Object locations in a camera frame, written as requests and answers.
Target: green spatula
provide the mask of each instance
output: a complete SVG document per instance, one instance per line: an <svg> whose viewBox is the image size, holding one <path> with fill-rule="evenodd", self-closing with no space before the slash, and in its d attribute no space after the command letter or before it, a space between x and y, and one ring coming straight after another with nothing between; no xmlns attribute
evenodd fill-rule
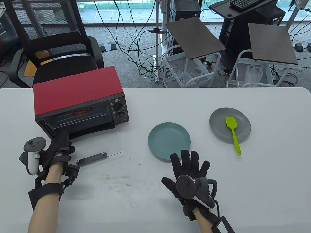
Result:
<svg viewBox="0 0 311 233"><path fill-rule="evenodd" d="M238 127L238 124L236 123L236 120L234 119L234 117L230 117L230 116L228 116L226 118L226 122L227 122L228 128L232 130L235 149L236 149L238 155L241 155L241 149L240 149L240 146L239 146L239 142L238 142L238 140L236 138L235 131L234 131Z"/></svg>

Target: white vr controller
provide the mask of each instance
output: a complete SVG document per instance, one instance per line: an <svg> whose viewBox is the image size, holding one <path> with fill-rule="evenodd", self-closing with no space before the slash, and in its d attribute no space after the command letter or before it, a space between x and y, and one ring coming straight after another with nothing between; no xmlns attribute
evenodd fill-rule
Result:
<svg viewBox="0 0 311 233"><path fill-rule="evenodd" d="M42 137L37 137L29 140L24 145L24 152L19 157L19 160L26 166L29 175L35 175L39 171L40 151L46 146L46 140Z"/></svg>

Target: black desk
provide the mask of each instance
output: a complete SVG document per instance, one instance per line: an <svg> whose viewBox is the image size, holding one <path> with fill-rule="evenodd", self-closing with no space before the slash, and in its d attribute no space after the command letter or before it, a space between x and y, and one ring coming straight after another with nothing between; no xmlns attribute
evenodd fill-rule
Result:
<svg viewBox="0 0 311 233"><path fill-rule="evenodd" d="M224 17L225 19L235 19L237 17L241 17L242 15L245 15L267 3L273 2L275 0L264 0L262 2L260 2L259 4L248 8L247 10L243 11L243 12L239 12L233 8L230 7L230 2L232 0L225 0L225 1L221 1L221 2L217 2L214 3L212 5L209 6L209 8L215 12L217 12L217 14L219 14L220 16Z"/></svg>
<svg viewBox="0 0 311 233"><path fill-rule="evenodd" d="M219 41L226 47L220 54L222 63L228 69L233 68L241 51L251 49L248 23L279 25L285 15L285 12L276 6L277 0L264 0L244 12L231 8L230 1L210 5L212 11L224 17ZM252 58L252 55L245 53L244 57Z"/></svg>

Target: cable clip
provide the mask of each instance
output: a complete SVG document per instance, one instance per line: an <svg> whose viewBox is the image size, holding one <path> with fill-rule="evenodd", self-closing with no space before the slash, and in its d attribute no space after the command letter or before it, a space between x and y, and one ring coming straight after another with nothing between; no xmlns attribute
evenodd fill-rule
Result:
<svg viewBox="0 0 311 233"><path fill-rule="evenodd" d="M165 34L165 31L162 31L162 28L153 28L153 30L148 31L155 34Z"/></svg>

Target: wrist strap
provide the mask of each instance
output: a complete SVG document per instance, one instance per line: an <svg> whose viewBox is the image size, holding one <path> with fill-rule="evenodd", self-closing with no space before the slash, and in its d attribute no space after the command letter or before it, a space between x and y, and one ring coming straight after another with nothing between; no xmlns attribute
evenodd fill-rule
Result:
<svg viewBox="0 0 311 233"><path fill-rule="evenodd" d="M51 193L59 193L59 199L61 198L62 194L64 193L63 186L59 183L50 183L43 185L37 189L32 189L29 191L28 195L30 198L30 202L32 205L32 209L34 210L37 202L39 199L45 195Z"/></svg>
<svg viewBox="0 0 311 233"><path fill-rule="evenodd" d="M41 186L36 191L37 201L39 201L41 197L51 193L59 193L60 195L63 194L63 186L59 183L49 183Z"/></svg>
<svg viewBox="0 0 311 233"><path fill-rule="evenodd" d="M67 155L67 154L63 154L63 155L59 155L59 156L54 156L51 163L50 163L50 166L53 164L53 163L57 163L57 162L69 162L71 160L71 156L70 155Z"/></svg>

